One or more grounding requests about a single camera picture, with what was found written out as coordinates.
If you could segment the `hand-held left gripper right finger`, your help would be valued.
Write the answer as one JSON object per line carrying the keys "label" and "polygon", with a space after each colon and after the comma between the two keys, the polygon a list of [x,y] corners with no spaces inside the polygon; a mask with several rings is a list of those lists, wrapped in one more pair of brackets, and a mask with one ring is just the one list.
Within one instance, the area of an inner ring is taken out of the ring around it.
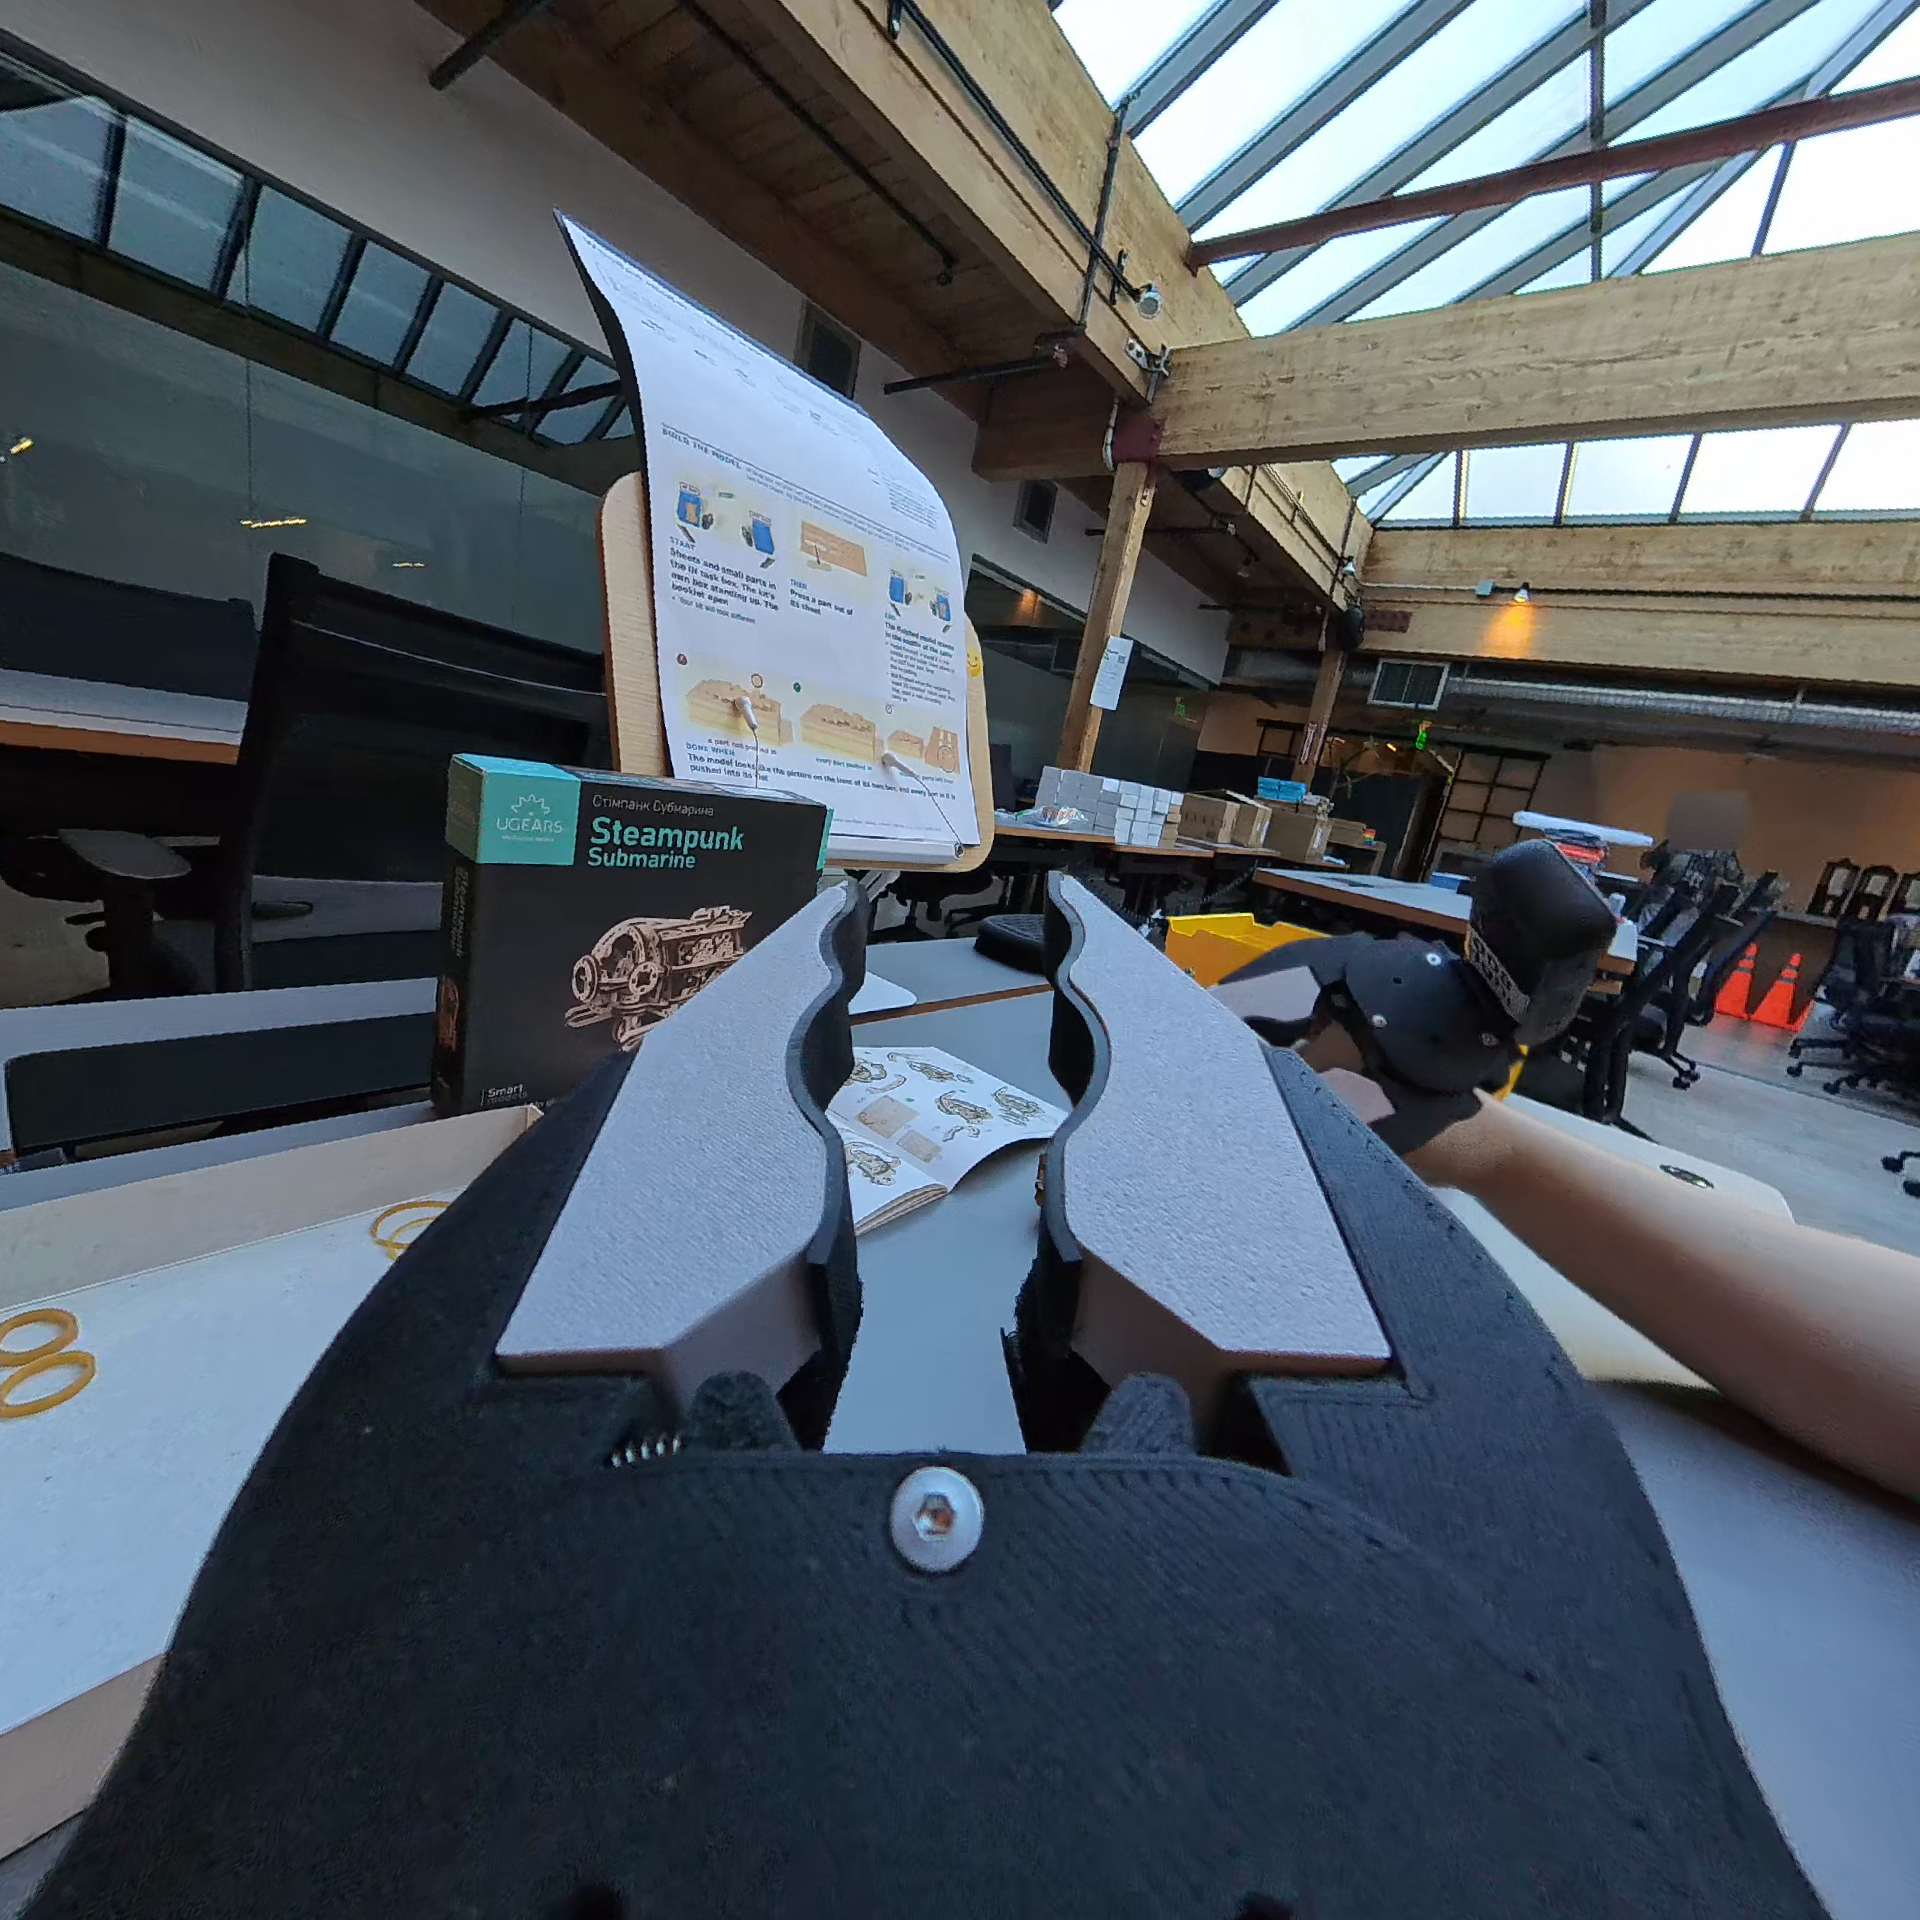
{"label": "hand-held left gripper right finger", "polygon": [[1236,1377],[1374,1379],[1386,1333],[1274,1049],[1086,885],[1047,883],[1039,1249],[1015,1307],[1025,1419],[1090,1419],[1129,1377],[1194,1418]]}

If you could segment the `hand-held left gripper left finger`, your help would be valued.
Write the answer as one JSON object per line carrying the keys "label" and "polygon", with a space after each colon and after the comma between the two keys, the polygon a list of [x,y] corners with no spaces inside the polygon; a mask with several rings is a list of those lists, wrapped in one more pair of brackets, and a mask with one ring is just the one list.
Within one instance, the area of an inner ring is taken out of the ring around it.
{"label": "hand-held left gripper left finger", "polygon": [[754,1375],[834,1408],[862,1293],[826,1108],[867,924],[837,883],[649,1033],[495,1345],[507,1372],[638,1375],[679,1405]]}

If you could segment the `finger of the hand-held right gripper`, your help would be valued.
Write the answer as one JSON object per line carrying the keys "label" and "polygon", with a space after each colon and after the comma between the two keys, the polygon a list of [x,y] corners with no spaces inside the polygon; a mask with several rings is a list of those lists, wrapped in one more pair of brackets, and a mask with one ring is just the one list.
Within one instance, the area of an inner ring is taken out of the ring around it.
{"label": "finger of the hand-held right gripper", "polygon": [[1297,1047],[1324,1021],[1316,1005],[1343,978],[1364,938],[1310,938],[1265,952],[1212,995],[1274,1047]]}

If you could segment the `person's right hand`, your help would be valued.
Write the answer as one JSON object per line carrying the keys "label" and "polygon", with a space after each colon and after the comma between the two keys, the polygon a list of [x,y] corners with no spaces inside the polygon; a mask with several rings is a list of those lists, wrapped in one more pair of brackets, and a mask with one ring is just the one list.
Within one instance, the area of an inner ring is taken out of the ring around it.
{"label": "person's right hand", "polygon": [[1402,1112],[1377,1080],[1351,1067],[1322,1067],[1319,1076],[1429,1186],[1476,1194],[1519,1141],[1525,1116],[1486,1093],[1414,1095]]}

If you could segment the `yellow plastic bin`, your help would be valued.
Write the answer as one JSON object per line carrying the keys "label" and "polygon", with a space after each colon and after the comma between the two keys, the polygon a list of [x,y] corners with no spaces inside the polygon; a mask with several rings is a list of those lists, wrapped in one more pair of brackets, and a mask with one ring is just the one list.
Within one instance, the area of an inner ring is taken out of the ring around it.
{"label": "yellow plastic bin", "polygon": [[1319,931],[1306,925],[1259,924],[1252,913],[1183,915],[1167,919],[1163,954],[1197,985],[1212,991],[1266,954],[1322,938]]}

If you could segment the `long white work table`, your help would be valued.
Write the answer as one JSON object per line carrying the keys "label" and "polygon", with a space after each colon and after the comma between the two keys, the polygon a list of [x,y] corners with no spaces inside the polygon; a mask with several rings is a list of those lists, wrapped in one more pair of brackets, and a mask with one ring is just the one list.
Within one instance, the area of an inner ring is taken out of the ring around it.
{"label": "long white work table", "polygon": [[1426,881],[1254,869],[1250,885],[1274,899],[1310,900],[1369,922],[1387,922],[1405,929],[1462,932],[1471,917],[1470,896],[1453,893]]}

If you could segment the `stack of colourful trays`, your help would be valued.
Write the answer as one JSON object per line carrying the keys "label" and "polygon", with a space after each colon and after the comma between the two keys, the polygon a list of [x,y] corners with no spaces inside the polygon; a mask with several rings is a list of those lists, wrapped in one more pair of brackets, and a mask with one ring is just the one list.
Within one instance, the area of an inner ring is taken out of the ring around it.
{"label": "stack of colourful trays", "polygon": [[1604,872],[1611,853],[1625,850],[1634,857],[1654,847],[1645,832],[1570,821],[1537,810],[1517,810],[1510,818],[1523,834],[1540,836],[1586,873]]}

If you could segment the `open assembly instruction booklet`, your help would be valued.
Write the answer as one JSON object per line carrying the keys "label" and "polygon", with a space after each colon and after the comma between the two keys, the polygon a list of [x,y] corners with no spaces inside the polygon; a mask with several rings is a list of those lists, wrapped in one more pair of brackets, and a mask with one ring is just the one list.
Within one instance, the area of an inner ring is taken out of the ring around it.
{"label": "open assembly instruction booklet", "polygon": [[1066,1108],[938,1047],[855,1047],[827,1106],[855,1235],[932,1205],[1011,1146],[1044,1143]]}

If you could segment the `stack of white boxes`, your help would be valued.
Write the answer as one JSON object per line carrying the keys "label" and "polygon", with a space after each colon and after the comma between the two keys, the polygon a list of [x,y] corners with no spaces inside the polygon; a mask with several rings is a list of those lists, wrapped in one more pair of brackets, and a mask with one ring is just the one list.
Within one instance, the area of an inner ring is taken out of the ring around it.
{"label": "stack of white boxes", "polygon": [[1044,827],[1090,832],[1119,848],[1174,848],[1182,810],[1174,788],[1047,765],[1034,815]]}

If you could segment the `group of yellow rubber bands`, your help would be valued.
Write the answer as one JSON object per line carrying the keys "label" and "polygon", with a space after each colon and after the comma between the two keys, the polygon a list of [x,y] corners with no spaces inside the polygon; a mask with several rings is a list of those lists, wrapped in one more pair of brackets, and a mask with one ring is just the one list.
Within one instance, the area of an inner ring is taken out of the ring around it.
{"label": "group of yellow rubber bands", "polygon": [[[369,1244],[396,1261],[426,1225],[450,1208],[450,1194],[412,1195],[372,1213]],[[21,1423],[59,1408],[98,1375],[98,1355],[77,1347],[84,1325],[68,1307],[47,1303],[4,1319],[3,1418]]]}

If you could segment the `black high-back office chair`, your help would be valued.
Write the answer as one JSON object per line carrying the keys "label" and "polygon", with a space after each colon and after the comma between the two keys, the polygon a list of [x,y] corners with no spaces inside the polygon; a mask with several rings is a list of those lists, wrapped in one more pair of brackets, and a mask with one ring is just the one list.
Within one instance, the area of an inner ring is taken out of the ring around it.
{"label": "black high-back office chair", "polygon": [[602,658],[274,556],[219,847],[58,836],[107,996],[431,977],[460,753],[607,769]]}

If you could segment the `wooden document stand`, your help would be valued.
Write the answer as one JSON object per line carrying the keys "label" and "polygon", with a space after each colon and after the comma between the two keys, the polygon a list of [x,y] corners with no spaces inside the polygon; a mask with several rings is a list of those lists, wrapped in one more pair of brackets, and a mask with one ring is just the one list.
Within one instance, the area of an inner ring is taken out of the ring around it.
{"label": "wooden document stand", "polygon": [[[598,560],[605,589],[607,744],[615,769],[641,777],[670,777],[663,698],[658,687],[657,595],[649,504],[642,472],[620,476],[598,511]],[[988,740],[985,667],[978,635],[967,632],[970,792],[980,841],[947,864],[910,861],[884,872],[859,860],[850,872],[829,857],[821,887],[852,881],[868,900],[903,885],[911,896],[970,896],[988,885],[994,841],[993,756]]]}

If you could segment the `shallow cardboard tray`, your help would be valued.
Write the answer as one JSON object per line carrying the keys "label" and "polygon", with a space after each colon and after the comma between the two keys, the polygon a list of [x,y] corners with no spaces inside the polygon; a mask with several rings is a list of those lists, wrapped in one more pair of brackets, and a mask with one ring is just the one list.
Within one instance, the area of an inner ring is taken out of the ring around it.
{"label": "shallow cardboard tray", "polygon": [[458,1195],[535,1108],[309,1143],[4,1213],[4,1319],[61,1306],[98,1375],[3,1429],[3,1852],[84,1810],[225,1515],[393,1265],[372,1213]]}

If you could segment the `white printed instruction sheet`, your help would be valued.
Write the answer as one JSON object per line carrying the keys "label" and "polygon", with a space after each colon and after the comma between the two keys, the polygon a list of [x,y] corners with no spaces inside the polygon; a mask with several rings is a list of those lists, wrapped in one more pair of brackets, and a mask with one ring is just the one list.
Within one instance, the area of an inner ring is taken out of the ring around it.
{"label": "white printed instruction sheet", "polygon": [[663,755],[823,803],[855,867],[967,857],[967,569],[938,489],[852,401],[557,213],[641,440]]}

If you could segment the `silver ventilation duct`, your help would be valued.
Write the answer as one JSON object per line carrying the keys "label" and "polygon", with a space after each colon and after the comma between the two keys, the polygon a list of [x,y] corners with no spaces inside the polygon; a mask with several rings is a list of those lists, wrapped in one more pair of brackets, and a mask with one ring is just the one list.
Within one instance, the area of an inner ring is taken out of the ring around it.
{"label": "silver ventilation duct", "polygon": [[1618,683],[1525,681],[1452,674],[1444,703],[1458,708],[1553,708],[1557,714],[1609,714],[1729,725],[1755,735],[1835,735],[1918,739],[1918,708],[1887,704],[1843,704],[1769,692],[1726,692],[1699,689],[1631,689]]}

